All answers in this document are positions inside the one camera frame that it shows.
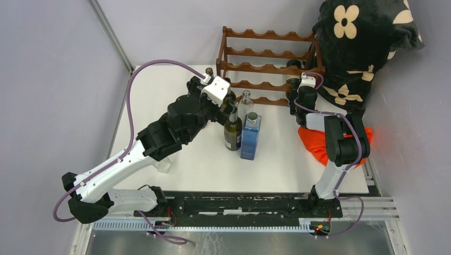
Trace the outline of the blue square bottle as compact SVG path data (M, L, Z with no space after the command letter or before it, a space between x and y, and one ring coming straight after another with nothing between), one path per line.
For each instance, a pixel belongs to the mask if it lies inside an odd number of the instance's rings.
M261 120L262 117L256 112L250 112L246 115L241 135L240 157L242 159L255 159Z

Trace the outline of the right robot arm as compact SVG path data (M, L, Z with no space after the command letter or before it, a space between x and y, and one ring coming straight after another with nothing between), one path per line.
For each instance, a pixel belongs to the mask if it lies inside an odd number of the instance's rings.
M316 197L307 202L307 210L314 217L328 211L327 200L338 198L338 189L347 173L370 153L368 130L361 117L316 110L317 98L315 88L301 84L290 96L304 147L325 165L313 187Z

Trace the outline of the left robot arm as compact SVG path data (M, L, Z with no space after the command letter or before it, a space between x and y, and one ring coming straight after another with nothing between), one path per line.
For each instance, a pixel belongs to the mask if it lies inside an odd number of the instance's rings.
M138 132L131 146L83 174L64 174L62 182L69 193L68 206L74 218L88 224L114 212L131 210L162 216L168 202L160 187L118 190L114 186L180 151L208 122L224 125L236 108L233 103L223 102L230 87L228 78L216 76L204 86L193 77L189 94L178 97L157 121Z

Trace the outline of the green wine bottle front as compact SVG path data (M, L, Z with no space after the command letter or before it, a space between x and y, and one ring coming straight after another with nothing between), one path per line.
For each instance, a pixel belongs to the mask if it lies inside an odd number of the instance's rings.
M243 122L235 109L224 124L224 139L226 147L231 151L241 148Z

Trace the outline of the small clear glass bottle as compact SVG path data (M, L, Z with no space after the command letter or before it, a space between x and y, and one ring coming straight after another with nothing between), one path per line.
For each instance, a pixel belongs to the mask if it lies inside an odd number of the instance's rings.
M241 100L238 103L238 117L242 120L243 124L246 121L246 115L252 112L253 108L254 102L251 100L250 91L244 90Z

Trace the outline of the clear bottle black cap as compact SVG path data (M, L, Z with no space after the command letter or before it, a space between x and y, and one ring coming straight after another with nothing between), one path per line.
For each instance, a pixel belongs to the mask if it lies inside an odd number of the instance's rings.
M206 68L205 73L211 77L214 77L213 69L211 67Z

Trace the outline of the brown wooden wine rack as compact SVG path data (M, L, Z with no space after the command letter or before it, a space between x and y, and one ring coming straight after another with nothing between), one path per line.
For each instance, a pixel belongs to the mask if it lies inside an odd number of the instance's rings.
M289 50L286 50L282 53L275 53L270 49L265 49L261 52L256 52L251 48L235 50L227 45L229 38L308 42L311 44L311 47L303 54L294 54ZM242 62L236 65L229 62L229 56L276 58L283 60L304 61L305 67L303 69L296 66L276 67L273 64L255 66L249 62ZM222 38L219 53L215 63L216 73L223 78L225 78L227 76L227 73L231 71L278 75L301 75L302 73L313 73L317 77L325 73L325 66L322 63L319 43L315 38L315 35L312 33L308 36L300 36L294 31L290 31L285 35L279 35L273 30L268 30L265 33L257 33L252 29L246 29L243 32L235 32L233 29L224 26L222 28Z

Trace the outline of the clear empty lying bottle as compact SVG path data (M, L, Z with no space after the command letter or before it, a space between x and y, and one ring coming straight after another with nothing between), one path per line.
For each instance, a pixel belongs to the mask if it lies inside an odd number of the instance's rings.
M162 159L161 161L157 161L153 164L153 167L157 169L161 173L168 173L171 167L171 161L168 157Z

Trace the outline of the orange cloth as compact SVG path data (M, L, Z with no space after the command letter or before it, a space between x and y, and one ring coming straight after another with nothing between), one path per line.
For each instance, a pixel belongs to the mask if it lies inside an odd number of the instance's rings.
M365 132L369 144L371 144L374 137L374 132L369 126L365 127ZM329 158L327 156L326 151L325 133L322 131L310 130L300 127L298 129L298 135L306 150L308 150L316 158L316 160L318 160L321 164L326 166L329 161ZM351 134L351 132L349 132L349 134L348 133L344 134L344 138L349 138L352 136L353 135ZM359 161L359 163L356 164L355 166L358 167L364 164L365 161L366 159L361 159L361 161Z

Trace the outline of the black floral blanket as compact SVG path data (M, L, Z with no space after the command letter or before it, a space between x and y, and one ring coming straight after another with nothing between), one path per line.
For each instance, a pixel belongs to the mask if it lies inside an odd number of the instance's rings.
M398 51L425 47L408 1L324 1L312 28L325 68L318 93L347 112L365 111L376 73Z

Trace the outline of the black mounting rail base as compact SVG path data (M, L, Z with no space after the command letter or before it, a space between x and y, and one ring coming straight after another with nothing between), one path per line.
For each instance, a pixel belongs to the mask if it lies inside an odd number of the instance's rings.
M340 201L310 193L232 193L166 191L165 200L144 215L168 229L198 227L217 230L288 230L303 219L341 218Z

